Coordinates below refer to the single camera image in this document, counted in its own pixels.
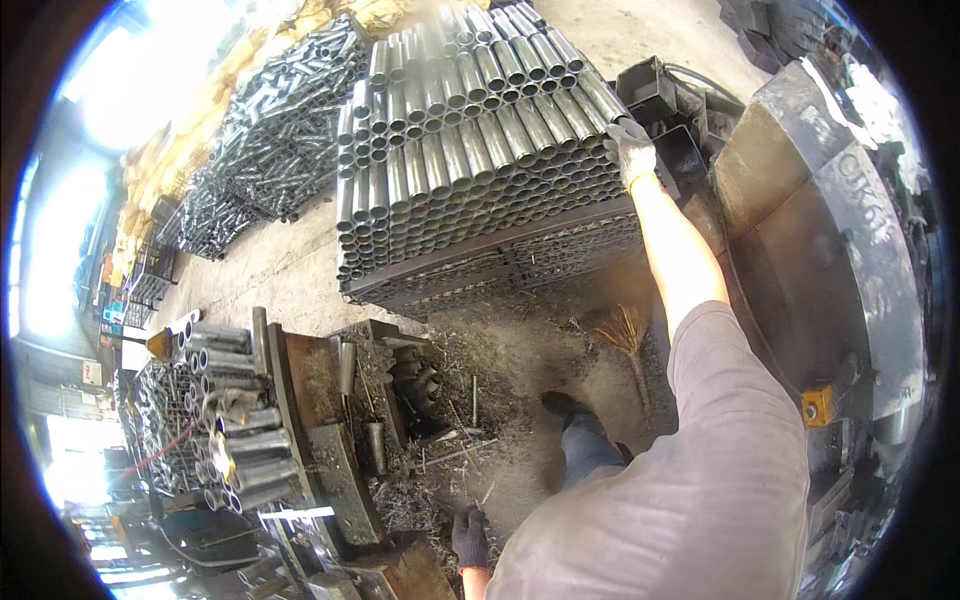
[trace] broom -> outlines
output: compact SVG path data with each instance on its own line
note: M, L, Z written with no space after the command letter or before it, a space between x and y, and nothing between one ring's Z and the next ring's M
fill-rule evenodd
M653 406L647 394L647 379L640 361L640 345L649 323L650 317L646 312L641 312L635 306L618 304L606 320L589 330L595 337L620 350L630 359L636 378L636 389L640 392L640 402L646 415L653 412Z

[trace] shoe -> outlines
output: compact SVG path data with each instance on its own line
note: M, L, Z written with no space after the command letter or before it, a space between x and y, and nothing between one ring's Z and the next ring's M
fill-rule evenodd
M543 405L546 412L564 420L561 431L569 427L573 418L577 415L596 417L593 409L580 400L574 399L570 394L564 394L563 392L544 392L540 395L540 404Z

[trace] bare forearm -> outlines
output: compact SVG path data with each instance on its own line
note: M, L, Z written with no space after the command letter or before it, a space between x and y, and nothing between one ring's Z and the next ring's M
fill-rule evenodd
M465 566L461 576L464 578L465 600L483 600L490 582L490 572L478 566Z
M677 326L698 304L707 300L730 303L727 285L707 242L663 191L656 175L636 178L630 194L672 342Z

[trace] black work glove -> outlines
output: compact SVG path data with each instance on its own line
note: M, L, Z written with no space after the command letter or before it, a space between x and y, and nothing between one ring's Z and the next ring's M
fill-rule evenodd
M611 138L603 143L607 159L620 163L620 180L629 193L636 178L654 172L657 149L643 127L626 117L621 117L616 125L608 125L607 135Z
M462 511L453 518L453 551L460 557L460 568L479 566L488 568L490 547L483 525L487 516L472 509Z

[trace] worker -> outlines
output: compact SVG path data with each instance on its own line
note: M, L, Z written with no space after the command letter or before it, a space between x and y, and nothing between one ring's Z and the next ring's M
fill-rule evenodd
M751 352L646 132L620 119L607 133L666 311L678 431L627 466L585 403L544 394L563 420L566 483L510 537L492 578L483 513L456 517L466 599L793 598L809 487L801 416Z

